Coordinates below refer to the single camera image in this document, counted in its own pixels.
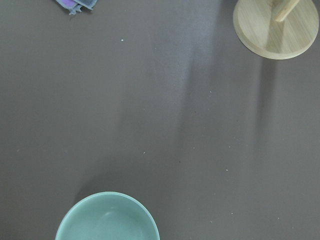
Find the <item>green bowl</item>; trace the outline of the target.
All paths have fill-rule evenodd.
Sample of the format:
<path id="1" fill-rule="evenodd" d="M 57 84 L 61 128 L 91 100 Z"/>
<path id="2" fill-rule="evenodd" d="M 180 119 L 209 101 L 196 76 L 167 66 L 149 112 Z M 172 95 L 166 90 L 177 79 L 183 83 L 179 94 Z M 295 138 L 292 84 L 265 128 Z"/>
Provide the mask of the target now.
<path id="1" fill-rule="evenodd" d="M 155 220 L 146 207 L 120 192 L 92 194 L 63 217 L 56 240 L 159 240 Z"/>

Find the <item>grey folded cloth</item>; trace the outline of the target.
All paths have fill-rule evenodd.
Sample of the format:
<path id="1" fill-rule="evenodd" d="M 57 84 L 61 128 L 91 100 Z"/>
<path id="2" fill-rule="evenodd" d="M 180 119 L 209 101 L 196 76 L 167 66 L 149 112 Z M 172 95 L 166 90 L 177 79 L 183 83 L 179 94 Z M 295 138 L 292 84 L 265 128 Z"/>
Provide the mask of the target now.
<path id="1" fill-rule="evenodd" d="M 95 4 L 97 3 L 97 0 L 73 0 L 76 1 L 77 3 L 79 3 L 80 5 L 82 5 L 83 7 L 87 8 L 87 9 L 92 9 Z"/>

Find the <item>purple cloth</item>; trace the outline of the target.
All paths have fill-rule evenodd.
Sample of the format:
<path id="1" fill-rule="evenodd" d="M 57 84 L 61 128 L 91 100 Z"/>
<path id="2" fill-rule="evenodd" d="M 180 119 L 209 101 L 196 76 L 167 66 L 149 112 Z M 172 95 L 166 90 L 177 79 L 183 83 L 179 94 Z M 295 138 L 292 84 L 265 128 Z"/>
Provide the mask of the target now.
<path id="1" fill-rule="evenodd" d="M 77 3 L 74 0 L 56 0 L 56 2 L 69 11 L 69 15 L 75 15 L 76 13 L 81 12 L 82 5 Z"/>

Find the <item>wooden mug tree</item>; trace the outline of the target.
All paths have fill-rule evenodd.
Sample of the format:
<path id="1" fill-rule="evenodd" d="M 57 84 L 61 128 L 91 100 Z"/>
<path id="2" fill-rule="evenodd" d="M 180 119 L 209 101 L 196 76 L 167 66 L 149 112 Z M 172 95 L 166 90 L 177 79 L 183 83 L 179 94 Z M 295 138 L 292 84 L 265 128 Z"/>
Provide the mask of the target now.
<path id="1" fill-rule="evenodd" d="M 264 58 L 297 57 L 314 43 L 319 14 L 312 0 L 239 0 L 233 26 L 239 40 Z"/>

